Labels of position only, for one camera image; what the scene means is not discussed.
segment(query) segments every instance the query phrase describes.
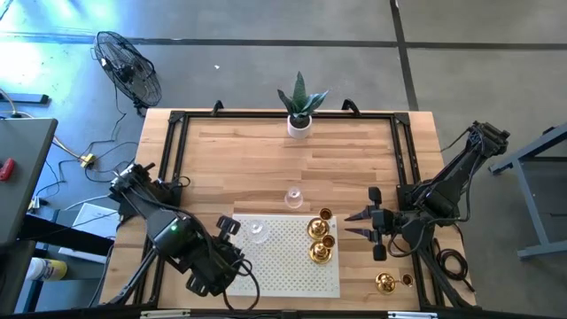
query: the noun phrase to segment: clear glass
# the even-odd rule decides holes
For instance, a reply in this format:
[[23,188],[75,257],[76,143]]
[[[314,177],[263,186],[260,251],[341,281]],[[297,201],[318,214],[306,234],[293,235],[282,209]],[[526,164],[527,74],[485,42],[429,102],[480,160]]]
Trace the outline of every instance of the clear glass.
[[261,244],[269,237],[269,226],[264,221],[254,220],[248,226],[248,238],[254,244]]
[[301,205],[303,205],[303,194],[301,194],[299,187],[291,187],[287,190],[283,200],[285,201],[285,205],[289,208],[300,208]]

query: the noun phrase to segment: white pegboard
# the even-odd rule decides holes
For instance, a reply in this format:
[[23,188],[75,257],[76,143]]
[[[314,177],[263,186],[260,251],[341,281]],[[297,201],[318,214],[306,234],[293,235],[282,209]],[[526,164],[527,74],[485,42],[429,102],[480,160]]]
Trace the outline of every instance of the white pegboard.
[[[252,265],[252,272],[265,297],[321,297],[340,298],[338,280],[338,240],[329,262],[317,264],[309,258],[313,239],[307,234],[307,225],[315,216],[234,214],[242,223],[232,238],[242,248]],[[268,239],[255,244],[249,238],[252,221],[264,221],[269,228]],[[330,220],[330,234],[337,238],[337,219]],[[256,289],[249,276],[237,276],[228,288],[231,296],[255,296]]]

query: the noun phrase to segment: white pot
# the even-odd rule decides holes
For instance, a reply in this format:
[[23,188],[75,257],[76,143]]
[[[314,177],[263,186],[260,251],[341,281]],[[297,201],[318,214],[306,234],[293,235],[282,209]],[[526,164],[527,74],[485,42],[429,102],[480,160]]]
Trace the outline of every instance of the white pot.
[[309,124],[304,128],[294,128],[293,125],[291,124],[290,119],[291,116],[288,115],[287,132],[290,134],[291,137],[301,139],[309,136],[309,133],[311,133],[311,124],[313,124],[313,119],[311,118],[311,115],[309,115]]

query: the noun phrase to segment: succulent plant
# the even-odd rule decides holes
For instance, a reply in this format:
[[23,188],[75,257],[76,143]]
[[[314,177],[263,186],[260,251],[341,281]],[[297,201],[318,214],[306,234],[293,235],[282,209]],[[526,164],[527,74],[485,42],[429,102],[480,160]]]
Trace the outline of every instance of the succulent plant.
[[327,93],[329,93],[328,90],[324,93],[314,93],[307,96],[305,81],[301,72],[298,72],[298,79],[295,81],[293,97],[287,97],[280,89],[277,91],[287,113],[291,116],[290,122],[294,128],[304,128],[309,125],[309,115],[313,114],[321,105]]

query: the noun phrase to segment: red object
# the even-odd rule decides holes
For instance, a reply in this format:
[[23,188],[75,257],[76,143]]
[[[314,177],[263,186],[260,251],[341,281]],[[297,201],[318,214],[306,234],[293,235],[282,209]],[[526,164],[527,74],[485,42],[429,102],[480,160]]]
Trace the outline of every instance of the red object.
[[8,159],[1,167],[0,167],[0,182],[5,182],[10,178],[14,167],[16,166],[16,162],[13,159]]

